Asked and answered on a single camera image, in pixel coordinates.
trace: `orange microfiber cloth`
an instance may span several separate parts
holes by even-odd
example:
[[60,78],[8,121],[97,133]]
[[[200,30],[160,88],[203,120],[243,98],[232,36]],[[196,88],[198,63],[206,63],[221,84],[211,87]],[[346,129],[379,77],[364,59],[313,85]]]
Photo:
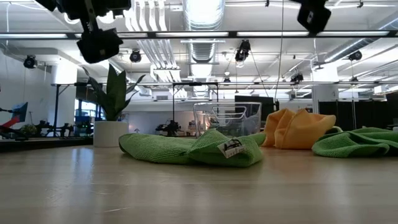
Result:
[[265,128],[265,147],[279,149],[311,149],[316,140],[331,129],[335,115],[308,113],[305,109],[294,113],[288,109],[268,115]]

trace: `red object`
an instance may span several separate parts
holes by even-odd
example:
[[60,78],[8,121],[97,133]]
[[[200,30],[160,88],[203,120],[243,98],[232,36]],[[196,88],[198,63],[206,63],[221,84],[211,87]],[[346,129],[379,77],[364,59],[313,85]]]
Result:
[[4,123],[2,126],[6,128],[10,128],[12,125],[16,124],[19,122],[19,116],[13,117],[11,120],[8,122]]

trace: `table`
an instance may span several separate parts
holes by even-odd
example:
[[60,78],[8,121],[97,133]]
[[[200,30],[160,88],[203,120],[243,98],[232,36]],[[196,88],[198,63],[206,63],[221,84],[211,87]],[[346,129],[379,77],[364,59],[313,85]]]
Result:
[[119,149],[0,154],[1,223],[397,223],[398,159],[263,149],[247,169],[137,161]]

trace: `black monitor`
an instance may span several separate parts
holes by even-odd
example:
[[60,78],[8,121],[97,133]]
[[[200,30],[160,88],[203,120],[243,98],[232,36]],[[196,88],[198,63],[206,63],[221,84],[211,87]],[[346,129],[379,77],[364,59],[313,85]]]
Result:
[[261,121],[266,121],[269,114],[274,112],[274,99],[273,97],[261,97],[261,96],[235,96],[235,102],[256,102],[261,103]]

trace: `white planter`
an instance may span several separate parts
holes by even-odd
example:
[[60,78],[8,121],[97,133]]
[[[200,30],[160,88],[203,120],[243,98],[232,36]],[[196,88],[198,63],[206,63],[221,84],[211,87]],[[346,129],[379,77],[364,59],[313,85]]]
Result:
[[128,132],[126,122],[95,121],[94,147],[119,147],[119,137]]

